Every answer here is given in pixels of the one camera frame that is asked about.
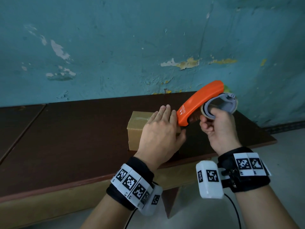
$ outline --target orange tape dispenser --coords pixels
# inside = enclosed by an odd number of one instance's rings
[[[209,112],[209,107],[216,106],[219,109],[233,114],[238,105],[235,94],[230,93],[220,80],[215,80],[202,87],[192,95],[177,111],[179,126],[187,126],[204,115],[214,120],[215,116]]]

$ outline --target orange handle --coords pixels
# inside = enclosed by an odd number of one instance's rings
[[[179,126],[187,126],[189,116],[201,105],[213,97],[217,97],[224,92],[224,84],[220,80],[215,80],[202,87],[192,95],[177,111]]]

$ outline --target brown tabletop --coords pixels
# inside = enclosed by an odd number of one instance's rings
[[[0,164],[44,106],[0,108]]]
[[[128,160],[127,124],[132,111],[178,109],[193,92],[48,104],[0,166],[0,202],[110,179]],[[245,146],[276,139],[235,113]],[[163,167],[215,156],[197,123],[187,128],[179,154]]]

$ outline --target gray floor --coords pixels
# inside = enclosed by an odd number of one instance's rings
[[[300,226],[305,228],[305,129],[275,134],[278,143],[255,149],[268,166],[271,186],[288,212]],[[225,189],[237,205],[234,195]],[[90,214],[85,210],[58,219],[39,223],[27,229],[76,229]],[[139,212],[133,216],[128,229],[139,228],[238,228],[237,217],[231,202],[202,199],[197,184],[184,187],[174,206],[176,214],[167,219],[163,204],[159,204],[154,216],[144,217]]]

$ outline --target cardboard box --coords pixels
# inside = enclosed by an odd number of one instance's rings
[[[144,125],[152,116],[153,112],[132,112],[132,116],[128,122],[128,145],[129,150],[137,151],[139,149],[139,143],[142,135]],[[177,127],[177,134],[180,134],[181,129]]]

